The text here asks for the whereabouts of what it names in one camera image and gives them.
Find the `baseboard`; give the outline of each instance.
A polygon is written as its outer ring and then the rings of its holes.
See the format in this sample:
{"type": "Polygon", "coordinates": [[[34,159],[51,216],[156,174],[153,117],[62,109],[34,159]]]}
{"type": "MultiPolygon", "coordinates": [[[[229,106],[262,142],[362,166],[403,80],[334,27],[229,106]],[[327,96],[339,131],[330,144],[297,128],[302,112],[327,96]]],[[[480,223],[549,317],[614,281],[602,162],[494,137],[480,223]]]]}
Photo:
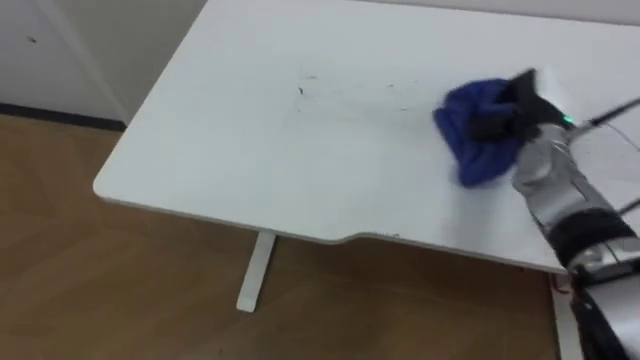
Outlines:
{"type": "Polygon", "coordinates": [[[0,103],[0,114],[119,132],[123,132],[127,128],[127,126],[119,120],[68,114],[58,111],[34,109],[30,107],[2,103],[0,103]]]}

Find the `table leg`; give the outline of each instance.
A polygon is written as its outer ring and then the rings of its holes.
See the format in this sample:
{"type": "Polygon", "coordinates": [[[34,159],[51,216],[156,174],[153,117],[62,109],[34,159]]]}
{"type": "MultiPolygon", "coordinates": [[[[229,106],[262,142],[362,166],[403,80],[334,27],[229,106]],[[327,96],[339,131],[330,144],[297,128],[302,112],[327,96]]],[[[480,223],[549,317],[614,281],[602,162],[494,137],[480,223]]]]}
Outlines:
{"type": "Polygon", "coordinates": [[[276,241],[276,234],[261,231],[256,240],[256,246],[253,249],[251,260],[247,273],[244,275],[244,282],[238,296],[236,308],[241,311],[253,312],[256,309],[260,288],[264,281],[264,275],[267,271],[267,265],[271,258],[273,244],[276,241]]]}
{"type": "Polygon", "coordinates": [[[556,318],[558,346],[561,360],[582,360],[578,337],[578,325],[571,312],[571,288],[566,275],[551,275],[555,285],[551,287],[553,309],[556,318]]]}

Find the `wooden floor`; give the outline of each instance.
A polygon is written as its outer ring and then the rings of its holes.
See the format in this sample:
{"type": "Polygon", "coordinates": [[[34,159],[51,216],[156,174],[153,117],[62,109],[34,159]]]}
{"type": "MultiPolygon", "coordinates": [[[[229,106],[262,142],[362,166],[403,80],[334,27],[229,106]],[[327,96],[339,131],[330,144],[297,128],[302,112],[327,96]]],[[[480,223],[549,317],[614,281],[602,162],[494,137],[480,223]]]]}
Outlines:
{"type": "Polygon", "coordinates": [[[119,134],[0,115],[0,359],[556,359],[544,274],[356,240],[281,239],[106,204],[119,134]]]}

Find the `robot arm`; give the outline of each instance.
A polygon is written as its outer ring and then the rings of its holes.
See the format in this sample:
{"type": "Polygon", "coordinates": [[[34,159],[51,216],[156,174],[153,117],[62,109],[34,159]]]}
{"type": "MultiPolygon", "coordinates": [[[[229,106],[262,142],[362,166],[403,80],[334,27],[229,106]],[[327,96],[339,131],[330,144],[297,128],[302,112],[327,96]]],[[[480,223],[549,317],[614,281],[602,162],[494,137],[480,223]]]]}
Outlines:
{"type": "Polygon", "coordinates": [[[585,359],[640,360],[640,239],[570,152],[572,140],[598,125],[537,124],[513,185],[568,270],[585,359]]]}

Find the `table top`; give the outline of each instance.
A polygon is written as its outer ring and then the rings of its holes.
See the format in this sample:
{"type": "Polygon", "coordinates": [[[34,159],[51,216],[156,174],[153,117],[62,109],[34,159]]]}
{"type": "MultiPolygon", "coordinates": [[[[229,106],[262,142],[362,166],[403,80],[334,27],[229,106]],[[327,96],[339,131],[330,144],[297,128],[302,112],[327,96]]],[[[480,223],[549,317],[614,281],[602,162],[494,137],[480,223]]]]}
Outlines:
{"type": "MultiPolygon", "coordinates": [[[[456,184],[431,113],[467,81],[544,66],[588,118],[640,95],[639,40],[635,27],[425,7],[210,1],[94,190],[306,240],[366,235],[561,271],[509,176],[456,184]]],[[[576,144],[616,204],[640,194],[638,117],[576,144]]]]}

